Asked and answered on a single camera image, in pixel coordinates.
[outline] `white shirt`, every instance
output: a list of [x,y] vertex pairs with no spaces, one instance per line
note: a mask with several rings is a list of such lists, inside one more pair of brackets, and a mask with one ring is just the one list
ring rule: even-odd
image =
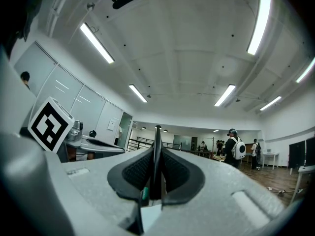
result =
[[253,144],[253,145],[252,145],[252,148],[251,148],[251,150],[252,150],[252,156],[256,156],[256,148],[257,148],[257,144]]
[[122,133],[122,128],[119,126],[118,129],[117,129],[117,133],[116,133],[116,138],[120,138],[120,133]]

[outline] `black shirt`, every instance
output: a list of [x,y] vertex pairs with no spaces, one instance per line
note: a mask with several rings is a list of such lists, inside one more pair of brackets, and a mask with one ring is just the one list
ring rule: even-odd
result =
[[225,143],[225,151],[224,151],[226,154],[225,162],[236,161],[236,159],[232,155],[232,149],[235,144],[236,144],[236,141],[234,141],[232,138],[229,138],[227,142]]

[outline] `railing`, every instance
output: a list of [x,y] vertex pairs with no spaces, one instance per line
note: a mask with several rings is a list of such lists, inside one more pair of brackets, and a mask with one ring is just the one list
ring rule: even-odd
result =
[[[135,139],[129,139],[128,145],[127,145],[127,151],[133,151],[140,148],[150,148],[153,144],[154,140],[151,139],[145,139],[142,137],[137,137],[137,140]],[[179,149],[179,144],[171,144],[171,143],[163,143],[164,148],[173,148],[173,149]]]

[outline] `wooden floor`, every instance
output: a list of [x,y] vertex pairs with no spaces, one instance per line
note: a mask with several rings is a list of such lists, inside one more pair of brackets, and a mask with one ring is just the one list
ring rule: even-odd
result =
[[[275,192],[275,195],[277,195],[280,190],[285,190],[287,193],[284,193],[283,197],[278,196],[278,198],[286,207],[290,204],[298,178],[297,169],[292,171],[292,175],[290,175],[290,170],[287,170],[286,167],[275,167],[275,169],[272,170],[272,166],[264,166],[264,168],[260,168],[258,171],[252,170],[251,163],[247,162],[242,162],[239,169],[243,170],[243,173],[260,183],[262,186],[266,188],[271,187],[272,191]],[[300,188],[302,188],[303,191],[300,194],[297,194],[294,200],[304,197],[311,182],[311,177],[311,175],[307,174],[302,176]]]

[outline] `white backpack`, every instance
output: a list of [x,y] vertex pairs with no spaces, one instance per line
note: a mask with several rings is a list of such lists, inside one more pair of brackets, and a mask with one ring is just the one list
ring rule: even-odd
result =
[[245,157],[246,155],[246,147],[245,144],[241,141],[241,138],[238,137],[238,140],[236,138],[231,137],[236,143],[232,149],[232,155],[236,160],[240,160]]

